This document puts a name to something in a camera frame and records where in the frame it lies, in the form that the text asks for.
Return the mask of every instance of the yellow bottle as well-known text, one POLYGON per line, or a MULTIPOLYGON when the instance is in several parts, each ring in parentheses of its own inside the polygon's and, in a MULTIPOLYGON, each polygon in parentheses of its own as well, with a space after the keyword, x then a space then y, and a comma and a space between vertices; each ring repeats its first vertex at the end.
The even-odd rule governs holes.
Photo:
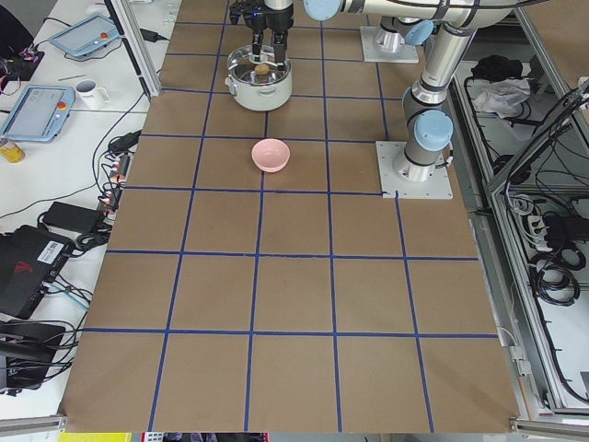
POLYGON ((18 163, 25 159, 25 152, 8 138, 0 136, 0 154, 9 163, 18 163))

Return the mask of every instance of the white label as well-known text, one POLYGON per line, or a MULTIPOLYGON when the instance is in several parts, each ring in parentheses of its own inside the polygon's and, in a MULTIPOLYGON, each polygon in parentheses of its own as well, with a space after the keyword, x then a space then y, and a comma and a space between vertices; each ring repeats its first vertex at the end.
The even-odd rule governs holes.
POLYGON ((59 253, 63 248, 63 244, 55 241, 49 241, 49 243, 45 246, 45 249, 43 249, 43 251, 40 253, 39 258, 37 258, 37 261, 45 262, 46 264, 53 264, 55 258, 59 256, 59 253))

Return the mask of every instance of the mug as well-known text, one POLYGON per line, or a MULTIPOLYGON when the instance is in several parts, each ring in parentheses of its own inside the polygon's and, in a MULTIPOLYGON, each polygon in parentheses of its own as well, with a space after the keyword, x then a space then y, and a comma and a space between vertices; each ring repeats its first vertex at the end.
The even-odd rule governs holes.
POLYGON ((75 92, 92 109, 103 108, 110 102, 110 95, 104 87, 98 87, 94 80, 83 80, 75 85, 75 92))

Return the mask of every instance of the bowl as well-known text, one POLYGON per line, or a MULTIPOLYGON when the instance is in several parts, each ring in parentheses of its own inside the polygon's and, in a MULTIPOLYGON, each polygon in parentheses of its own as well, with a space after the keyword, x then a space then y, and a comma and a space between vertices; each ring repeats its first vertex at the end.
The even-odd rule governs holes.
POLYGON ((291 151, 286 143, 275 138, 266 138, 251 149, 251 158, 264 172, 277 172, 286 166, 291 151))

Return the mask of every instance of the mounting plate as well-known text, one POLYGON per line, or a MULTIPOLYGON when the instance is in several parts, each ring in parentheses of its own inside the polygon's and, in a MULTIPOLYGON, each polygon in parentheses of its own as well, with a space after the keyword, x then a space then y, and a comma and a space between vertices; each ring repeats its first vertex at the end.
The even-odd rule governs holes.
POLYGON ((364 50, 364 61, 375 63, 408 63, 416 64, 420 61, 415 46, 406 44, 399 52, 382 52, 375 44, 376 34, 380 28, 372 26, 360 27, 362 37, 362 49, 364 50))
MULTIPOLYGON (((432 177, 426 182, 411 182, 403 180, 393 170, 393 159, 402 149, 405 143, 399 141, 377 141, 376 153, 378 154, 378 171, 380 172, 380 187, 384 198, 395 198, 408 200, 451 200, 452 187, 448 171, 445 168, 436 169, 432 177)), ((438 163, 444 162, 440 154, 438 163)))

